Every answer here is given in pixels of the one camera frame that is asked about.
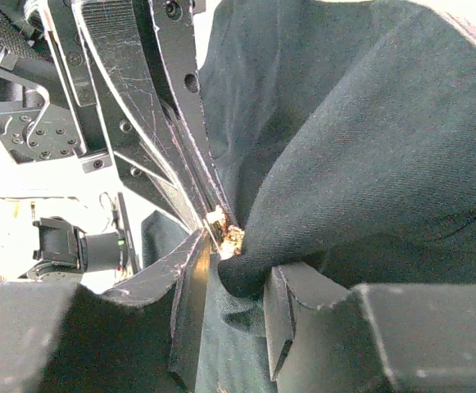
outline black cylinder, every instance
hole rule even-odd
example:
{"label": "black cylinder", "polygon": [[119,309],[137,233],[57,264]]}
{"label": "black cylinder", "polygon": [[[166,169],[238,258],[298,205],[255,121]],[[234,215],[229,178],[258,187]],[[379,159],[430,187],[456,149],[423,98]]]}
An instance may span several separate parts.
{"label": "black cylinder", "polygon": [[81,241],[85,272],[100,272],[120,267],[121,254],[117,233],[85,235]]}

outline garment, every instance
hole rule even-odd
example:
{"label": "garment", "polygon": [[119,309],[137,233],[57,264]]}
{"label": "garment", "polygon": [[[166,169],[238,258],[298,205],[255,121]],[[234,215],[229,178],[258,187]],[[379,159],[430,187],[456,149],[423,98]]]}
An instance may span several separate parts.
{"label": "garment", "polygon": [[202,96],[245,239],[212,271],[198,390],[271,392],[265,342],[236,329],[261,335],[270,266],[476,282],[476,47],[398,1],[226,0],[214,21]]}

